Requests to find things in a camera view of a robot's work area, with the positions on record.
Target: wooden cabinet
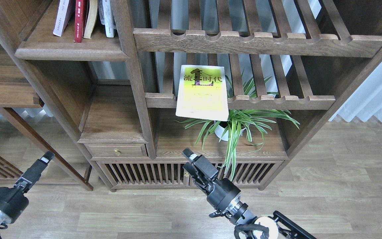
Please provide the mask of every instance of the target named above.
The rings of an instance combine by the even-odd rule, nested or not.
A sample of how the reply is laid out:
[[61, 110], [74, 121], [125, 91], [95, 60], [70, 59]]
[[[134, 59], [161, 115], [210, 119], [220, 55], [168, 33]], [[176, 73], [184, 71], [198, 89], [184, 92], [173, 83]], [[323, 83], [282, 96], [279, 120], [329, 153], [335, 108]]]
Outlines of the wooden cabinet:
[[[138, 2], [142, 9], [134, 9]], [[240, 141], [234, 182], [264, 189], [381, 62], [382, 1], [320, 0], [315, 19], [306, 0], [295, 0], [305, 34], [291, 31], [281, 0], [269, 1], [276, 32], [261, 30], [255, 0], [242, 3], [247, 31], [232, 30], [228, 1], [217, 0], [213, 32], [202, 30], [198, 0], [189, 0], [187, 30], [170, 29], [170, 0], [160, 0], [156, 29], [147, 0], [113, 0], [120, 37], [106, 38], [97, 27], [92, 39], [75, 44], [72, 25], [62, 37], [52, 35], [58, 1], [0, 1], [0, 42], [112, 191], [193, 186], [182, 169], [186, 147], [222, 163], [224, 143], [210, 136], [202, 151], [194, 146], [198, 130], [174, 121], [173, 61], [174, 52], [184, 52], [187, 64], [203, 54], [217, 65], [218, 54], [228, 54], [229, 108], [289, 109], [301, 123], [298, 130], [279, 121], [258, 152]], [[165, 52], [161, 90], [155, 51]], [[243, 93], [238, 54], [251, 62], [256, 98]], [[270, 55], [278, 98], [267, 94], [259, 54]], [[287, 74], [284, 54], [291, 55]], [[126, 61], [130, 86], [97, 84], [86, 61]]]

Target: wooden shelf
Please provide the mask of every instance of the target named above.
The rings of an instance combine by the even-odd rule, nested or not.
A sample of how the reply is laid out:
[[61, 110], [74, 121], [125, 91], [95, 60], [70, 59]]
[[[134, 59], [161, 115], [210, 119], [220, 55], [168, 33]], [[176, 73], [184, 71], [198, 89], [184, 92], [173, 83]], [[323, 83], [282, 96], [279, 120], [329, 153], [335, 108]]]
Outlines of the wooden shelf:
[[97, 86], [79, 143], [147, 143], [130, 86]]
[[200, 9], [193, 5], [189, 7], [189, 30], [171, 30], [170, 1], [164, 3], [162, 0], [159, 8], [158, 29], [134, 29], [137, 50], [373, 57], [382, 47], [382, 36], [350, 35], [332, 0], [320, 0], [320, 3], [338, 35], [320, 32], [307, 0], [294, 2], [296, 2], [306, 34], [292, 33], [281, 0], [270, 0], [277, 33], [262, 32], [256, 4], [252, 0], [243, 1], [248, 32], [232, 31], [229, 6], [220, 1], [217, 1], [220, 31], [201, 30]]
[[[157, 159], [162, 158], [179, 158], [183, 159], [182, 150], [190, 148], [197, 154], [204, 154], [210, 160], [223, 161], [226, 152], [226, 141], [219, 142], [219, 138], [216, 135], [211, 134], [207, 137], [204, 151], [201, 148], [201, 142], [197, 145], [195, 141], [200, 132], [201, 125], [197, 124], [188, 129], [184, 129], [186, 124], [180, 124], [176, 120], [181, 121], [185, 118], [179, 118], [175, 116], [175, 112], [172, 109], [164, 109], [160, 113], [159, 127], [158, 129], [158, 148]], [[268, 130], [268, 134], [265, 135], [265, 145], [261, 150], [260, 147], [250, 145], [247, 142], [245, 134], [238, 141], [237, 146], [237, 160], [284, 160], [288, 159], [284, 149], [284, 145], [281, 139], [281, 135], [277, 124], [271, 124], [272, 131]], [[253, 142], [262, 142], [260, 132], [255, 128], [252, 128]]]
[[[253, 76], [256, 85], [257, 97], [250, 98], [244, 95], [241, 71], [237, 54], [230, 54], [232, 84], [235, 96], [228, 99], [229, 109], [288, 109], [288, 110], [327, 110], [335, 102], [334, 96], [313, 95], [306, 72], [300, 56], [291, 56], [293, 70], [298, 79], [286, 79], [281, 59], [277, 55], [271, 56], [271, 63], [275, 73], [280, 97], [267, 95], [259, 56], [250, 55]], [[216, 54], [208, 55], [209, 65], [218, 65]], [[187, 54], [187, 64], [195, 64], [195, 54]], [[173, 89], [173, 53], [165, 54], [165, 71], [163, 77], [162, 93], [146, 93], [149, 108], [176, 108], [176, 96]]]
[[119, 38], [108, 38], [104, 27], [97, 22], [91, 39], [74, 43], [74, 18], [63, 35], [53, 35], [59, 1], [50, 3], [30, 36], [16, 50], [20, 59], [75, 60], [75, 61], [126, 61]]
[[0, 107], [42, 106], [38, 94], [0, 45]]

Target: drawer knob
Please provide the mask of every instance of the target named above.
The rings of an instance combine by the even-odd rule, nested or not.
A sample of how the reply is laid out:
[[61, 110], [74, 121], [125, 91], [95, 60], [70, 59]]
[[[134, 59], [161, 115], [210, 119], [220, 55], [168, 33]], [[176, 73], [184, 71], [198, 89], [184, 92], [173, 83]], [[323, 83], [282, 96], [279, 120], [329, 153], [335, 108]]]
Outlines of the drawer knob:
[[115, 149], [114, 149], [114, 154], [115, 154], [116, 156], [120, 156], [120, 151], [119, 151], [118, 148], [115, 148]]

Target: spider plant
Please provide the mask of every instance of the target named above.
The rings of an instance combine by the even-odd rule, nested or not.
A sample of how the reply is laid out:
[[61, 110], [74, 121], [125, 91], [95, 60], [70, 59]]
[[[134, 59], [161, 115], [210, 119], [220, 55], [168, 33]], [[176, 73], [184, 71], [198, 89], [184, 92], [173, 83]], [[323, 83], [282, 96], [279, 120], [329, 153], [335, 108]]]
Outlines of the spider plant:
[[[230, 86], [232, 86], [232, 82], [228, 76], [226, 76], [227, 81]], [[270, 80], [271, 77], [267, 77], [264, 79], [265, 83]], [[255, 83], [253, 77], [250, 78], [247, 82], [243, 84], [244, 94], [249, 95], [252, 98], [257, 97]], [[268, 94], [278, 95], [278, 92], [267, 92]], [[228, 91], [228, 98], [233, 95], [232, 87]], [[226, 127], [224, 127], [223, 134], [220, 138], [222, 138], [225, 134], [228, 134], [228, 144], [226, 148], [226, 157], [222, 167], [226, 167], [225, 173], [228, 172], [229, 167], [231, 167], [231, 175], [229, 179], [232, 181], [235, 175], [235, 167], [236, 167], [236, 147], [238, 144], [238, 139], [241, 136], [241, 129], [245, 129], [247, 141], [252, 143], [252, 133], [250, 131], [250, 126], [253, 125], [258, 132], [260, 132], [262, 136], [262, 142], [252, 143], [251, 145], [263, 146], [264, 144], [264, 135], [267, 133], [267, 129], [272, 130], [272, 128], [267, 123], [276, 123], [274, 121], [275, 118], [281, 118], [285, 120], [291, 121], [297, 128], [299, 128], [299, 122], [295, 119], [291, 118], [290, 111], [288, 110], [229, 110], [228, 120], [226, 121]], [[204, 143], [209, 134], [214, 133], [216, 127], [221, 124], [221, 121], [213, 121], [206, 119], [194, 119], [190, 118], [185, 121], [178, 121], [179, 123], [188, 123], [185, 126], [185, 129], [192, 127], [196, 124], [203, 124], [201, 127], [200, 133], [197, 136], [197, 140], [195, 141], [195, 145], [202, 140], [202, 150], [204, 150]]]

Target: floorboard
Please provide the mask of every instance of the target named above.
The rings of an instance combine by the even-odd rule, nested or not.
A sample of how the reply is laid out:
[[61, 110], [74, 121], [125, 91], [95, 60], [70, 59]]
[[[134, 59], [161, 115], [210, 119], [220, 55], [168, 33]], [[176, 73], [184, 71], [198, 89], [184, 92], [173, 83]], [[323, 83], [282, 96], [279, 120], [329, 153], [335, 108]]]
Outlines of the floorboard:
[[[54, 118], [26, 121], [81, 173], [86, 161]], [[0, 155], [21, 170], [42, 155], [0, 118]], [[56, 166], [43, 177], [67, 178]], [[91, 173], [93, 192], [35, 185], [30, 204], [4, 239], [233, 239], [233, 225], [197, 189], [109, 192]], [[382, 124], [326, 124], [264, 190], [243, 189], [254, 213], [279, 210], [319, 239], [382, 239]]]

